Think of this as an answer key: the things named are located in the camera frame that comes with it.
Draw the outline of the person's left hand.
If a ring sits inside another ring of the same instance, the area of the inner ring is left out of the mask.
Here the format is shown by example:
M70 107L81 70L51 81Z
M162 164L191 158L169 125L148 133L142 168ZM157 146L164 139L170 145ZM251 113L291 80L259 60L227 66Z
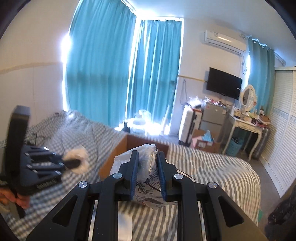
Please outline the person's left hand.
M30 206L30 197L29 196L22 196L20 194L15 194L11 192L9 188L1 187L0 190L0 200L1 204L8 205L9 202L16 203L18 206L20 206L23 209L27 209Z

